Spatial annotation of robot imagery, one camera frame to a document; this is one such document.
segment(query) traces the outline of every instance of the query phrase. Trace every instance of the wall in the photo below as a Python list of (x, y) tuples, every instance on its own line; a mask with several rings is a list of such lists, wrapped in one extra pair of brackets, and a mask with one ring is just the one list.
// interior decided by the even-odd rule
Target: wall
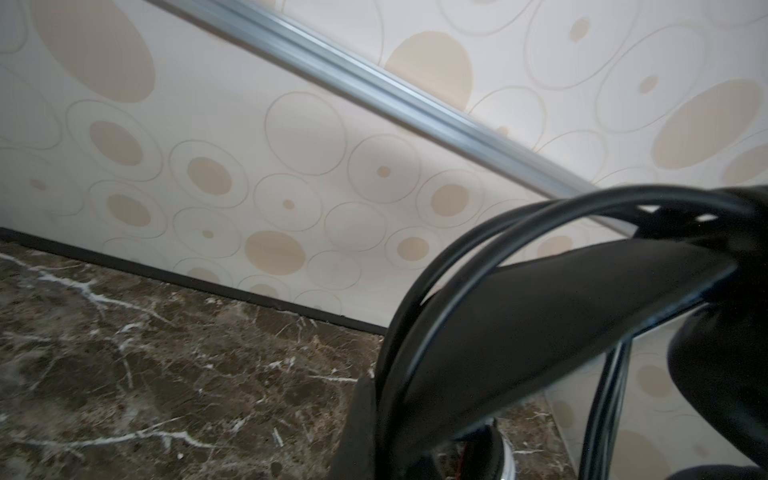
[[(768, 180), (766, 5), (267, 6), (599, 186), (710, 187)], [(537, 199), (141, 0), (2, 0), (0, 104), (3, 227), (379, 325), (458, 235)], [(614, 238), (581, 222), (515, 260)], [(658, 358), (636, 349), (645, 373), (633, 373), (627, 404), (640, 403), (620, 446), (654, 449), (614, 469), (620, 480), (644, 475), (654, 452), (672, 469), (694, 458), (657, 431), (672, 414), (697, 418), (690, 407), (641, 401), (645, 376), (663, 382), (665, 338), (644, 340)], [(588, 392), (568, 381), (551, 399), (576, 452), (556, 402), (579, 425)], [(698, 431), (690, 422), (675, 432)], [(702, 462), (743, 461), (703, 448), (725, 457)]]

